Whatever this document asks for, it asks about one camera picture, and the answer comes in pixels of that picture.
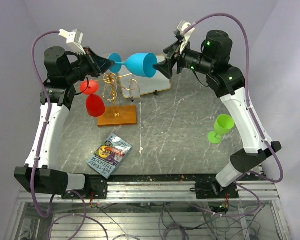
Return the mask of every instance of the marble table surface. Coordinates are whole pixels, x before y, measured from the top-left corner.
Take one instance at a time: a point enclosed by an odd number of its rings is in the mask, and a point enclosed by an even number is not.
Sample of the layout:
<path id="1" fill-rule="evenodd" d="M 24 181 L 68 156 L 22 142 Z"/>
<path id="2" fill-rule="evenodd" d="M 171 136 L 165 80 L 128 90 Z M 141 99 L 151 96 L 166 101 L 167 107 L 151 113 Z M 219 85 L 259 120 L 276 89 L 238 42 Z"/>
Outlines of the marble table surface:
<path id="1" fill-rule="evenodd" d="M 205 82 L 204 75 L 199 77 Z M 243 147 L 236 127 L 223 136 L 220 144 L 207 139 L 218 115 L 229 114 L 228 110 L 212 89 L 201 86 L 189 70 L 175 74 L 171 83 L 170 90 L 159 92 L 158 96 L 143 95 L 135 102 L 123 98 L 121 90 L 118 91 L 118 105 L 136 105 L 137 125 L 98 127 L 98 119 L 87 113 L 87 96 L 76 96 L 59 144 L 59 170 L 97 174 L 87 165 L 87 159 L 114 133 L 132 145 L 115 175 L 221 171 L 231 154 Z"/>

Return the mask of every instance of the white wall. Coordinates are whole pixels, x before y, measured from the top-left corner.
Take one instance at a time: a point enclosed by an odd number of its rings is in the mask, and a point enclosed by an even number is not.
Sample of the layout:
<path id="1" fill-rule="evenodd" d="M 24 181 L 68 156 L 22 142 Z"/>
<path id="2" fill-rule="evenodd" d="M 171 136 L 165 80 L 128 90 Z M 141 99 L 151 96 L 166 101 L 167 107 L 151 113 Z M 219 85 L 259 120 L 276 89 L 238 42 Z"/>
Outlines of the white wall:
<path id="1" fill-rule="evenodd" d="M 161 54 L 175 42 L 174 30 L 182 19 L 193 23 L 208 14 L 236 16 L 255 42 L 278 0 L 24 0 L 40 32 L 84 31 L 83 45 L 99 55 L 118 52 L 123 59 L 138 52 Z M 231 62 L 244 67 L 242 33 L 225 17 L 208 19 L 196 28 L 191 48 L 199 50 L 209 30 L 226 31 L 234 42 Z M 47 38 L 49 46 L 64 46 L 64 39 Z"/>
<path id="2" fill-rule="evenodd" d="M 14 170 L 28 157 L 40 116 L 40 87 L 30 54 L 38 34 L 21 0 L 0 1 L 0 240 L 20 189 Z M 38 45 L 42 59 L 45 48 Z"/>
<path id="3" fill-rule="evenodd" d="M 294 239 L 300 240 L 300 0 L 280 0 L 254 44 L 250 94 L 264 127 L 282 144 L 277 184 Z M 278 179 L 273 158 L 266 173 Z"/>

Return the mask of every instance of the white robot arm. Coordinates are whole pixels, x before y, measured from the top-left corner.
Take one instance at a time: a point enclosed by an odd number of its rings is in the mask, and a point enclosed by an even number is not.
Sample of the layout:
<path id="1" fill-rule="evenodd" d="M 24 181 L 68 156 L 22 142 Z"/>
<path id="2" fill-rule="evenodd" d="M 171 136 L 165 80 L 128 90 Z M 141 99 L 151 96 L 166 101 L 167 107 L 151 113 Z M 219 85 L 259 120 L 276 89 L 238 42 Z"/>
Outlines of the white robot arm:
<path id="1" fill-rule="evenodd" d="M 177 74 L 183 68 L 206 75 L 208 86 L 214 90 L 234 119 L 240 133 L 243 149 L 230 157 L 229 164 L 219 172 L 215 179 L 221 188 L 226 188 L 242 174 L 256 167 L 271 153 L 263 142 L 249 109 L 259 120 L 252 103 L 246 103 L 245 78 L 242 72 L 229 64 L 232 40 L 221 30 L 208 32 L 202 43 L 201 53 L 190 49 L 189 39 L 193 31 L 183 38 L 180 31 L 184 26 L 179 25 L 175 34 L 177 41 L 164 50 L 167 54 L 165 62 L 153 67 L 171 79 L 173 66 L 177 63 Z M 82 190 L 82 193 L 91 192 L 91 180 L 86 174 L 74 174 L 58 171 L 58 146 L 63 132 L 63 126 L 69 115 L 76 90 L 74 84 L 83 81 L 87 75 L 98 77 L 106 72 L 114 62 L 94 54 L 90 48 L 82 47 L 83 33 L 81 31 L 60 31 L 60 35 L 67 38 L 67 44 L 76 52 L 78 61 L 69 63 L 67 52 L 61 47 L 51 47 L 45 51 L 44 64 L 48 71 L 50 82 L 45 82 L 45 88 L 51 99 L 51 114 L 44 134 L 38 170 L 35 175 L 36 193 L 63 195 L 70 190 Z M 41 117 L 38 131 L 32 150 L 24 167 L 16 167 L 14 176 L 21 185 L 30 192 L 30 176 L 36 158 L 42 126 L 48 111 L 48 104 L 44 94 L 41 95 Z M 261 129 L 272 149 L 277 152 L 281 149 L 279 142 L 273 142 L 263 126 Z"/>

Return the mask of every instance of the book cover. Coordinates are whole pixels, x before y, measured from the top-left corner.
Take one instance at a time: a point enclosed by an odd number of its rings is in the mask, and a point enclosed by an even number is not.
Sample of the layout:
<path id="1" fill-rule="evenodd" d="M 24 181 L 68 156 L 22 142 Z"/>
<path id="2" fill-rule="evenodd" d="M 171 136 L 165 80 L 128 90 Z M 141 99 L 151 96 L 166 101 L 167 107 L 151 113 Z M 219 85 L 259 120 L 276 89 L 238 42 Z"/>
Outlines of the book cover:
<path id="1" fill-rule="evenodd" d="M 104 144 L 87 160 L 87 164 L 108 179 L 131 148 L 129 143 L 111 133 Z"/>

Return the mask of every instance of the wooden base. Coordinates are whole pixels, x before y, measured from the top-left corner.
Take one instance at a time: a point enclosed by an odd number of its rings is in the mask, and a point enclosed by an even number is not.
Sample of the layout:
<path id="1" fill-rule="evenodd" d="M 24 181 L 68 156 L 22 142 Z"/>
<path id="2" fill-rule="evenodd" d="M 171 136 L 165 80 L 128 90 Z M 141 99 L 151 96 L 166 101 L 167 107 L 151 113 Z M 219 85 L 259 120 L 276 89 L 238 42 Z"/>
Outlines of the wooden base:
<path id="1" fill-rule="evenodd" d="M 115 107 L 106 106 L 105 113 L 98 117 L 98 127 L 137 124 L 136 105 L 116 106 L 119 116 L 115 116 Z"/>

